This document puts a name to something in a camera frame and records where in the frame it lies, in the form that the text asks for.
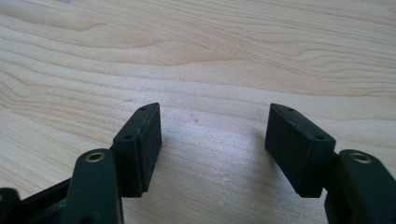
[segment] wood grain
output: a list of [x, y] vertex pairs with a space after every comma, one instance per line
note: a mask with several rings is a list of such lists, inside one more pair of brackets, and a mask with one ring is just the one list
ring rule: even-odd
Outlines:
[[393, 0], [0, 1], [0, 186], [22, 198], [162, 107], [126, 223], [326, 223], [264, 150], [271, 103], [396, 176]]

